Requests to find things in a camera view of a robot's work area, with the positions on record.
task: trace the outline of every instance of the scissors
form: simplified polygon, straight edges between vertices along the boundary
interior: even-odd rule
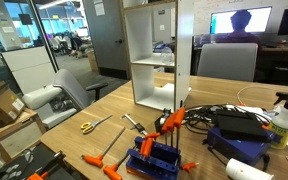
[[[108,115],[105,118],[99,120],[99,121],[95,121],[95,122],[86,122],[84,124],[82,124],[81,129],[83,131],[83,134],[88,134],[90,132],[92,132],[95,127],[97,125],[99,125],[100,123],[102,123],[103,121],[107,120],[108,118],[110,118],[112,115]]]

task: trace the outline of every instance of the white spray bottle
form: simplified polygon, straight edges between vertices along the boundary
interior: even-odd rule
[[[286,102],[284,107],[281,107],[281,112],[272,118],[272,122],[269,125],[269,130],[276,134],[271,147],[275,149],[284,149],[288,141],[288,93],[277,92],[276,96],[279,98],[274,105],[282,100],[285,100]]]

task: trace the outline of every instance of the chair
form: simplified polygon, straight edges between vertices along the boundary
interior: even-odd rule
[[[64,36],[63,39],[66,41],[68,49],[72,50],[71,38],[69,38],[68,36]]]
[[[61,88],[77,111],[80,111],[92,103],[86,91],[95,90],[95,101],[97,101],[100,98],[100,90],[108,86],[108,83],[93,84],[84,89],[68,70],[61,69],[55,74],[53,86]]]
[[[41,117],[44,126],[52,128],[92,103],[86,91],[95,90],[96,101],[100,90],[107,85],[99,83],[84,89],[68,70],[61,69],[55,74],[52,84],[24,94],[22,100],[40,117],[45,116]]]
[[[54,38],[50,38],[49,39],[51,45],[52,45],[52,50],[55,53],[60,53],[60,54],[64,54],[64,48],[61,46],[61,44],[59,42],[57,42]]]
[[[205,44],[198,63],[198,76],[252,82],[255,74],[257,44]]]

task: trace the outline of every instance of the window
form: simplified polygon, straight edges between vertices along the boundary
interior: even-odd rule
[[[64,6],[65,8],[65,11],[66,11],[66,14],[67,14],[67,17],[82,17],[82,14],[80,11],[76,11],[77,8],[73,7],[73,6]]]
[[[70,31],[67,19],[51,20],[55,33],[64,32],[66,30]]]
[[[46,9],[39,9],[41,5],[37,4],[36,7],[38,9],[38,14],[40,15],[40,18],[48,18]]]
[[[85,27],[82,19],[74,19],[74,24],[72,20],[69,20],[69,23],[72,27],[72,31],[75,31],[76,29],[79,29],[81,27]]]
[[[47,8],[48,15],[50,18],[54,18],[54,16],[57,16],[58,18],[66,17],[66,13],[64,11],[63,6],[52,6]]]
[[[33,39],[27,25],[22,25],[21,21],[13,21],[13,24],[19,37],[29,37]]]
[[[42,24],[43,24],[44,30],[47,34],[53,34],[50,20],[42,20]]]
[[[33,17],[32,13],[31,13],[31,9],[30,9],[30,7],[28,7],[28,4],[21,3],[20,6],[21,6],[21,9],[23,11],[23,14],[29,14],[31,16],[31,18]]]
[[[5,3],[8,13],[11,18],[19,18],[18,14],[22,14],[21,8],[18,3]]]

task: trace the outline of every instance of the ceiling light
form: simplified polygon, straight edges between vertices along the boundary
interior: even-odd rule
[[[44,5],[40,6],[39,9],[46,9],[46,8],[49,8],[49,7],[58,5],[58,4],[62,4],[62,3],[68,2],[68,1],[72,1],[72,0],[57,0],[57,1],[53,1],[53,2],[50,2],[50,3],[47,3],[47,4],[44,4]]]

